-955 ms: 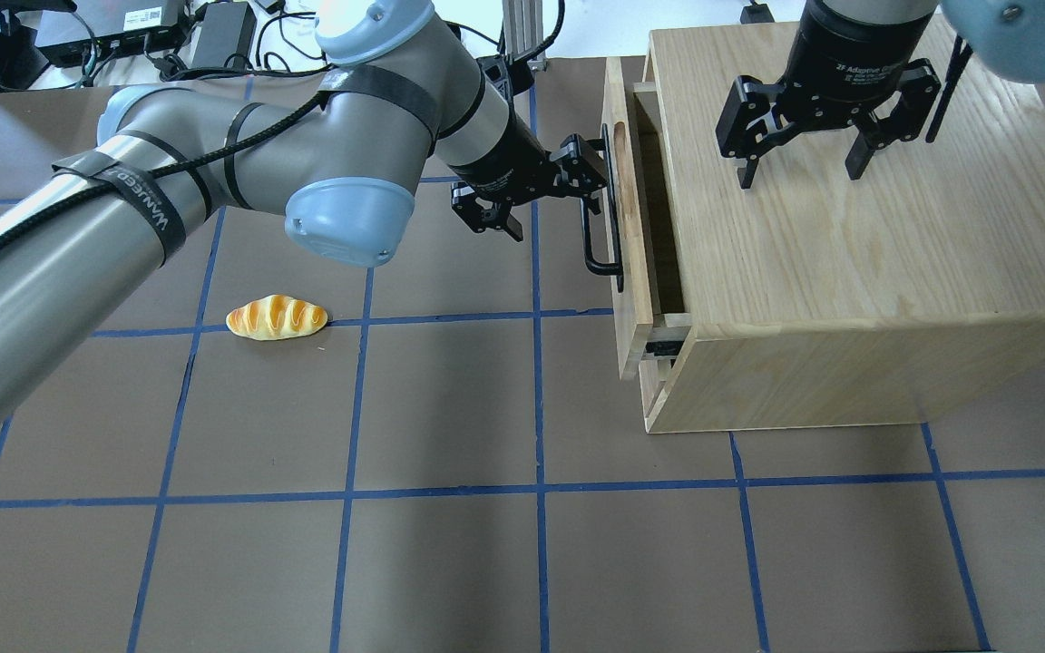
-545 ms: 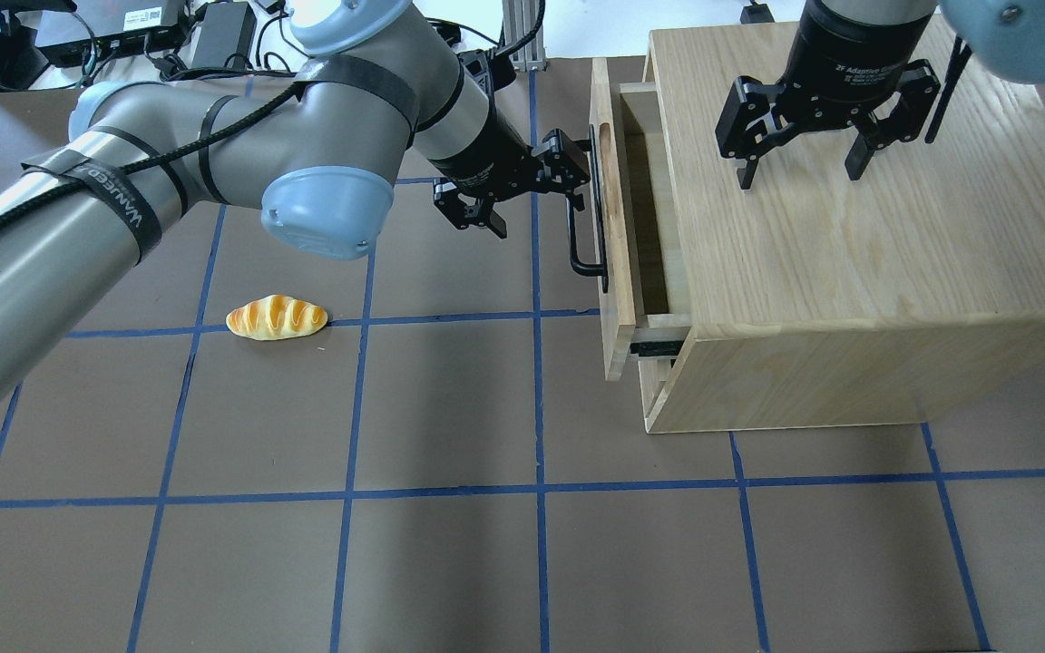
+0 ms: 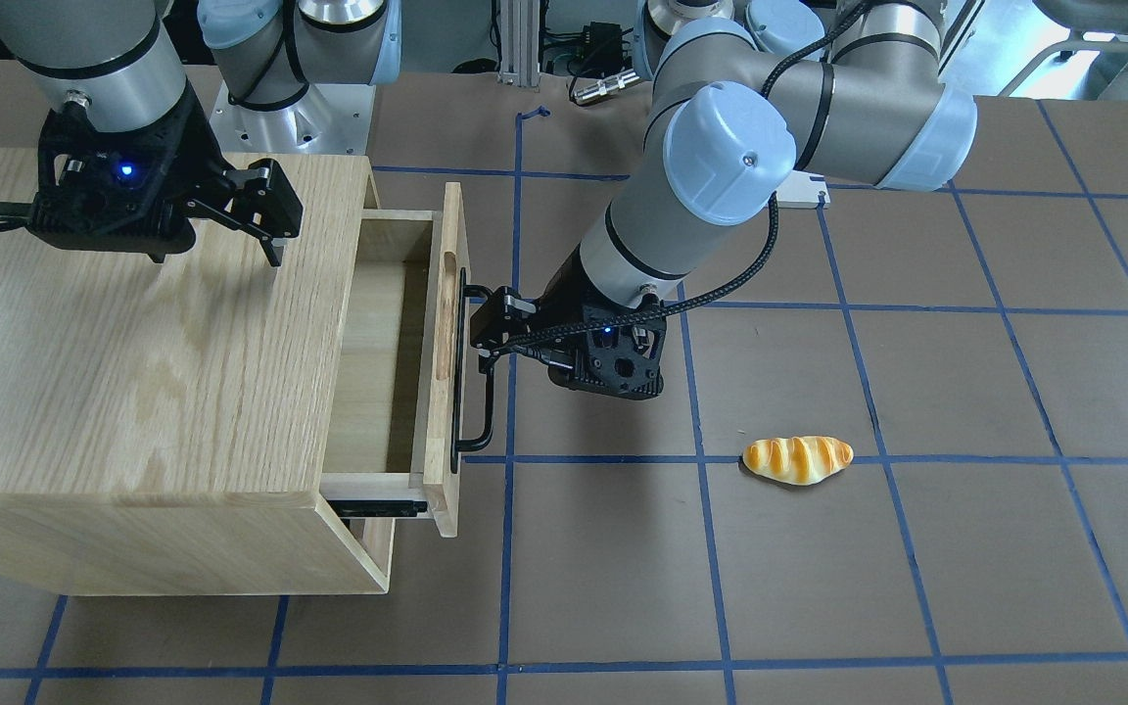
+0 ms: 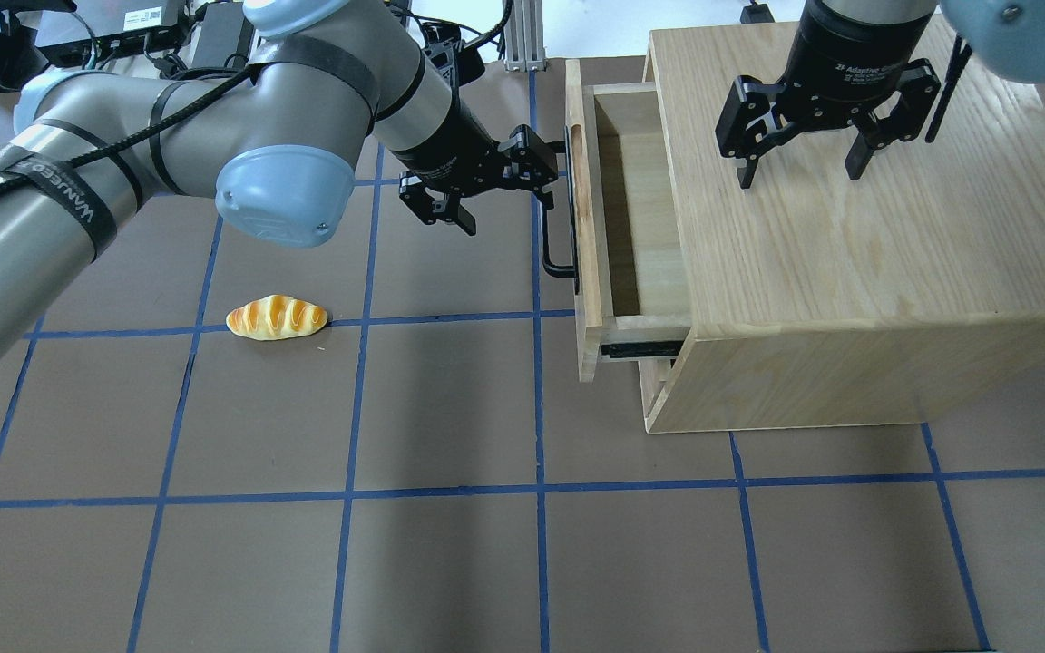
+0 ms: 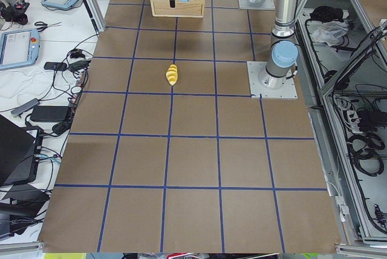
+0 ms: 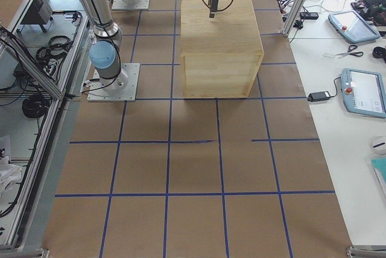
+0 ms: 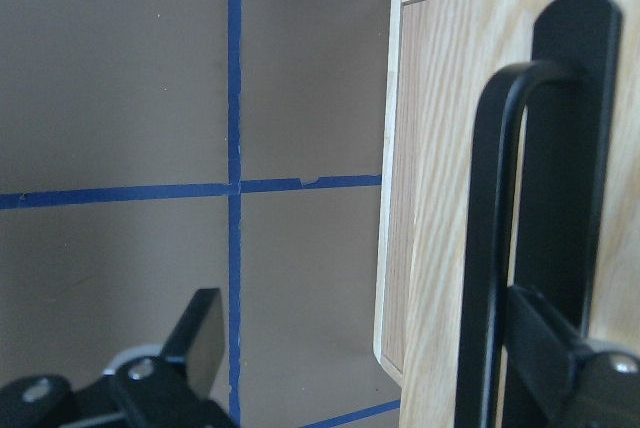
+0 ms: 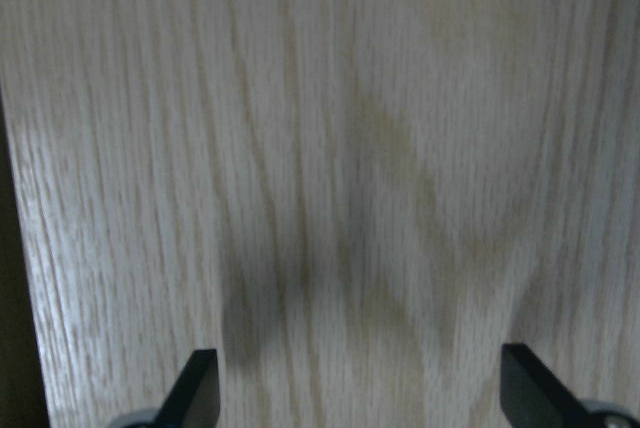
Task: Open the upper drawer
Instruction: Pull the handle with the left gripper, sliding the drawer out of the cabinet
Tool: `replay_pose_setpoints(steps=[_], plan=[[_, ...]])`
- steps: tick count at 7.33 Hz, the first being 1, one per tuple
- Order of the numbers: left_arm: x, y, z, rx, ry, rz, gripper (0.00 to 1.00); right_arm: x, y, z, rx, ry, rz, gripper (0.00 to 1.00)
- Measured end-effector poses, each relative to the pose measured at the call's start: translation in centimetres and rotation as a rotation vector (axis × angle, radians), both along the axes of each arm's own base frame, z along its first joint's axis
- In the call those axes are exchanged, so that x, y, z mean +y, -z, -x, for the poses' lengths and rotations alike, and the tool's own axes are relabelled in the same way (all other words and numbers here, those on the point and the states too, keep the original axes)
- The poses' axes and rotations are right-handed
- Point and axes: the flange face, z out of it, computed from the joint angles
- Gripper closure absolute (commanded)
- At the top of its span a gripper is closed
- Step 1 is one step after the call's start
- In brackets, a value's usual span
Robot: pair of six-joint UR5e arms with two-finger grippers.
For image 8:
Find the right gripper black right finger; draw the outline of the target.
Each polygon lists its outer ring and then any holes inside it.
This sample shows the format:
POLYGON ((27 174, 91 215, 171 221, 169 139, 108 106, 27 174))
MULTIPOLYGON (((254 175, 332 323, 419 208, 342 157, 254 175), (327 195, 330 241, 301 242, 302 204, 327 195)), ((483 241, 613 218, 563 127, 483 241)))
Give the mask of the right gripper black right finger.
POLYGON ((639 419, 611 403, 578 399, 523 343, 500 354, 500 407, 512 427, 637 427, 639 419))

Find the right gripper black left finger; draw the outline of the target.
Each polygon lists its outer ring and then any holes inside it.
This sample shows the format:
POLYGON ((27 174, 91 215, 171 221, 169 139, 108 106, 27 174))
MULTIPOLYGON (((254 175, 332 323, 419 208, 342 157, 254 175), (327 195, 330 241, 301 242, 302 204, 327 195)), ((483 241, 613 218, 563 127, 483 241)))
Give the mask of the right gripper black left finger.
POLYGON ((216 349, 192 352, 159 408, 119 415, 111 427, 216 427, 221 413, 216 349))

